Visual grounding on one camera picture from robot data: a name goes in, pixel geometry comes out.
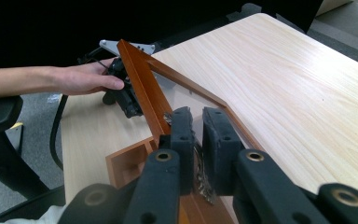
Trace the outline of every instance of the bolt hole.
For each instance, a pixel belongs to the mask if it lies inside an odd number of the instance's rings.
[[[84,203],[88,206],[95,206],[103,203],[105,200],[106,192],[102,189],[96,189],[86,196]]]
[[[246,157],[251,161],[263,161],[264,156],[257,152],[249,152]]]
[[[171,154],[167,152],[160,152],[156,155],[157,161],[168,161],[171,159]]]
[[[333,189],[334,198],[351,207],[358,207],[358,197],[346,189]]]
[[[143,213],[141,215],[141,222],[143,224],[152,224],[152,223],[156,223],[157,221],[157,218],[156,216],[153,214],[153,213]]]

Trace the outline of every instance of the light wood tabletop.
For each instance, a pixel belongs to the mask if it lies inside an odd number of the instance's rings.
[[[295,184],[358,189],[358,62],[264,14],[153,57],[225,100]],[[109,183],[106,156],[151,136],[143,117],[102,98],[70,96],[62,116],[68,203]]]

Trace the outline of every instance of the dark background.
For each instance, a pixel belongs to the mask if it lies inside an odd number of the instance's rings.
[[[151,44],[241,5],[239,0],[0,1],[0,67],[74,65],[102,39]]]

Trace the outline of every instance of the brown wooden board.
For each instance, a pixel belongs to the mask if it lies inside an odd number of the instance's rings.
[[[171,133],[171,127],[164,119],[164,113],[171,114],[172,108],[158,85],[153,72],[221,107],[228,114],[236,128],[240,130],[240,134],[244,134],[246,139],[253,139],[246,137],[249,132],[246,132],[244,125],[219,97],[206,91],[197,83],[174,71],[166,64],[141,52],[125,40],[120,40],[117,48],[153,136],[106,157],[109,178],[113,185],[122,187],[139,176],[147,157],[147,149],[153,148],[151,145],[157,146],[159,137],[162,134]],[[220,198],[217,198],[215,204],[211,205],[197,192],[192,192],[189,195],[182,196],[180,203],[179,223],[233,223]]]

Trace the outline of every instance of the human hand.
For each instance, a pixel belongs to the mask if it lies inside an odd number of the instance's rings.
[[[114,59],[102,60],[106,67]],[[90,94],[97,91],[121,90],[124,83],[113,76],[102,75],[105,67],[99,63],[86,63],[70,67],[51,67],[55,76],[57,91],[65,95]]]

